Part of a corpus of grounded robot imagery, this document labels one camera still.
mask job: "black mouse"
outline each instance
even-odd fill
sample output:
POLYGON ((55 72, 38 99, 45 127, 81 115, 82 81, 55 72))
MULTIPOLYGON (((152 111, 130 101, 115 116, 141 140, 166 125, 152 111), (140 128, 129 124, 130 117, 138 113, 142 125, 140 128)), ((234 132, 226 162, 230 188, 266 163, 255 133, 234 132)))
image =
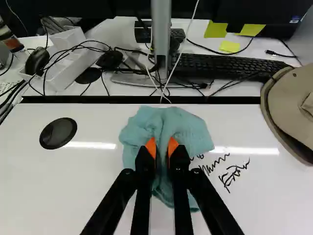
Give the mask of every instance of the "black mouse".
POLYGON ((118 50, 109 50, 100 56, 97 66, 105 70, 114 70, 123 61, 123 53, 118 50))
POLYGON ((42 75, 41 69, 49 62, 49 52, 43 47, 37 47, 29 56, 25 63, 25 73, 42 75))

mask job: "teal cloth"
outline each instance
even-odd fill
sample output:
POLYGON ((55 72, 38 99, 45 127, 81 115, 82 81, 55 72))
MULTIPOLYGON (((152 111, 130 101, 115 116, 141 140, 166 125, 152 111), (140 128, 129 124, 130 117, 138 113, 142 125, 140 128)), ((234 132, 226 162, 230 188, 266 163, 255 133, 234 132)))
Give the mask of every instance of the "teal cloth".
MULTIPOLYGON (((141 106, 134 117, 122 129, 119 140, 124 145, 123 164, 125 168, 135 169, 135 158, 142 145, 155 137, 159 150, 157 173, 153 183, 153 195, 167 206, 174 207, 172 184, 167 175, 166 151, 170 137, 185 145, 189 156, 210 151, 214 148, 205 122, 178 107, 152 108, 141 106)), ((198 205, 188 192, 191 211, 198 205)))

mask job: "black circular grommet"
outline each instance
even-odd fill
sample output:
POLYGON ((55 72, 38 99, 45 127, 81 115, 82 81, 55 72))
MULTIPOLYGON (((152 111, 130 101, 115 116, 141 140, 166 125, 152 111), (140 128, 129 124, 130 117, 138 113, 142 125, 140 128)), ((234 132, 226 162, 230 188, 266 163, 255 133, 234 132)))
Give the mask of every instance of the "black circular grommet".
POLYGON ((39 143, 45 149, 57 149, 66 145, 76 134, 77 123, 67 117, 49 123, 39 136, 39 143))

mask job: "sticky note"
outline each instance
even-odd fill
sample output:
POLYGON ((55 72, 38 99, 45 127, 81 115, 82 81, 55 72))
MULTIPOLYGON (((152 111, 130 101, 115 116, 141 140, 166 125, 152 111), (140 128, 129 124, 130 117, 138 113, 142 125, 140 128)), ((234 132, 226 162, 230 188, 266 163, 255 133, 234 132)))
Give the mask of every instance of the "sticky note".
POLYGON ((265 27, 266 24, 245 24, 238 35, 242 36, 256 36, 265 27))
POLYGON ((204 33, 205 38, 224 38, 227 34, 227 23, 214 23, 210 21, 204 33))
POLYGON ((233 43, 230 41, 222 41, 220 50, 227 52, 237 52, 240 49, 240 43, 233 43))

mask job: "black cable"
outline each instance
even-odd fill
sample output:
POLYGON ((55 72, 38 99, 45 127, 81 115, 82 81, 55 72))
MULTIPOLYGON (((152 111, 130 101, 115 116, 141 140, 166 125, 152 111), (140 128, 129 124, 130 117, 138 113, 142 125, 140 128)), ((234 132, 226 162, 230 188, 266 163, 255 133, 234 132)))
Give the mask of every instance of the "black cable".
POLYGON ((301 61, 299 60, 299 58, 293 53, 293 51, 290 49, 290 47, 282 40, 282 39, 279 39, 279 41, 284 44, 284 46, 295 56, 295 59, 299 62, 299 64, 301 66, 303 66, 303 64, 301 63, 301 61))
POLYGON ((45 81, 46 81, 46 75, 47 75, 47 72, 48 72, 48 70, 53 66, 53 65, 55 65, 56 63, 58 63, 60 60, 62 60, 62 59, 64 59, 65 57, 67 57, 68 55, 69 55, 69 53, 68 54, 66 54, 68 51, 70 51, 70 50, 72 50, 72 51, 74 51, 74 50, 77 50, 77 49, 89 49, 89 50, 94 50, 94 51, 97 51, 97 52, 106 52, 105 50, 102 50, 102 49, 99 49, 99 48, 96 48, 96 47, 85 47, 85 46, 82 46, 81 44, 79 44, 79 45, 76 45, 76 46, 74 46, 74 47, 72 47, 72 48, 70 48, 70 49, 67 49, 67 50, 63 50, 62 52, 62 54, 61 55, 59 55, 59 57, 51 64, 51 65, 49 65, 48 67, 46 67, 46 68, 44 68, 43 70, 45 70, 45 73, 44 73, 44 82, 43 82, 43 96, 45 96, 45 81))
POLYGON ((157 89, 155 89, 149 96, 152 96, 156 91, 157 89))
POLYGON ((5 92, 1 93, 0 94, 0 97, 1 96, 4 96, 5 94, 7 94, 8 92, 10 92, 11 90, 13 90, 18 84, 15 84, 14 86, 10 87, 8 90, 6 90, 5 92))
MULTIPOLYGON (((140 51, 140 50, 130 50, 130 49, 124 49, 124 48, 121 48, 121 47, 115 47, 114 50, 116 49, 119 49, 119 50, 124 50, 124 51, 129 51, 129 52, 137 52, 137 53, 140 53, 140 54, 143 54, 145 56, 148 56, 149 54, 143 52, 143 51, 140 51)), ((155 72, 157 70, 158 66, 157 64, 155 64, 152 68, 149 69, 149 72, 155 72)), ((121 68, 117 68, 115 69, 114 71, 123 71, 123 72, 139 72, 139 73, 142 73, 143 75, 148 75, 147 71, 146 70, 135 70, 135 69, 121 69, 121 68)))
POLYGON ((6 72, 9 71, 9 69, 11 68, 11 66, 12 66, 12 64, 13 64, 13 59, 14 59, 14 55, 13 55, 13 53, 12 53, 12 58, 11 58, 11 61, 10 61, 9 66, 6 68, 6 70, 5 70, 3 73, 0 74, 0 76, 4 75, 6 72))
POLYGON ((222 53, 222 52, 219 52, 219 51, 214 51, 214 50, 212 50, 212 49, 210 49, 210 48, 207 48, 207 47, 205 47, 205 46, 196 44, 196 43, 190 41, 188 38, 186 38, 186 41, 190 42, 191 44, 193 44, 193 45, 195 45, 195 46, 197 46, 197 47, 200 47, 200 48, 202 48, 202 49, 208 50, 208 51, 210 51, 210 52, 212 52, 212 53, 215 53, 215 54, 218 54, 218 55, 235 55, 235 54, 238 54, 238 53, 244 51, 245 49, 247 49, 248 46, 250 46, 250 44, 252 43, 252 40, 253 40, 254 38, 255 38, 255 36, 251 38, 250 42, 249 42, 243 49, 239 50, 238 52, 233 52, 233 53, 222 53))
POLYGON ((181 84, 181 83, 178 83, 178 82, 175 82, 175 83, 178 84, 178 85, 180 85, 180 86, 182 86, 182 87, 184 87, 184 88, 190 88, 190 89, 197 90, 202 96, 205 96, 205 95, 200 91, 200 89, 197 88, 197 87, 195 87, 192 83, 191 83, 191 87, 188 87, 188 86, 186 86, 186 85, 184 85, 184 84, 181 84))
POLYGON ((31 87, 31 89, 33 89, 35 92, 37 92, 40 95, 44 95, 42 93, 40 93, 38 90, 36 90, 35 88, 33 88, 33 86, 30 84, 31 80, 33 80, 33 78, 36 76, 36 74, 34 74, 28 81, 28 85, 31 87))
POLYGON ((45 43, 45 49, 47 50, 47 48, 48 48, 48 30, 47 30, 47 27, 46 27, 46 25, 45 24, 43 24, 43 26, 45 27, 45 33, 47 34, 47 40, 46 40, 46 43, 45 43))
POLYGON ((104 83, 102 73, 101 73, 101 81, 102 81, 102 84, 103 84, 104 88, 107 90, 108 96, 110 96, 109 90, 108 90, 106 84, 104 83))
POLYGON ((213 92, 212 94, 210 94, 209 96, 213 96, 215 94, 217 94, 218 92, 222 91, 222 90, 225 90, 229 87, 232 87, 232 86, 235 86, 241 82, 244 82, 244 81, 247 81, 249 79, 251 79, 253 76, 257 75, 259 73, 259 71, 256 71, 256 72, 253 72, 252 74, 249 74, 247 76, 244 76, 242 77, 241 79, 239 79, 239 81, 237 81, 236 83, 234 84, 231 84, 232 82, 235 82, 234 80, 230 81, 230 82, 227 82, 226 84, 224 84, 223 86, 221 86, 219 89, 217 89, 215 92, 213 92))
POLYGON ((0 105, 0 109, 3 108, 3 106, 5 104, 8 104, 8 106, 6 107, 6 109, 0 114, 0 117, 2 115, 4 115, 11 107, 14 99, 16 98, 16 96, 21 92, 21 90, 27 85, 27 83, 23 80, 20 83, 17 84, 16 89, 14 89, 14 91, 12 93, 9 94, 9 96, 7 97, 7 99, 0 105))
POLYGON ((84 89, 84 91, 80 94, 80 96, 82 96, 82 95, 86 92, 86 90, 88 90, 88 88, 90 87, 90 85, 91 85, 91 83, 88 84, 88 86, 86 87, 86 89, 84 89))
POLYGON ((67 20, 70 21, 73 25, 75 25, 75 23, 74 23, 70 18, 68 18, 68 17, 62 17, 62 18, 67 19, 67 20))
POLYGON ((16 87, 13 89, 13 91, 8 95, 8 97, 4 100, 4 102, 2 102, 1 104, 0 104, 0 109, 2 109, 6 104, 7 104, 7 102, 11 99, 11 97, 13 97, 13 95, 14 95, 14 93, 16 93, 16 91, 18 91, 19 90, 19 88, 21 87, 21 86, 23 86, 23 85, 26 85, 27 83, 23 80, 23 81, 21 81, 21 82, 19 82, 17 85, 16 85, 16 87))
POLYGON ((278 55, 278 56, 287 57, 287 58, 297 58, 295 55, 282 55, 272 50, 266 50, 265 53, 269 55, 278 55))
POLYGON ((148 56, 148 60, 151 64, 155 64, 154 61, 151 60, 152 57, 148 56))

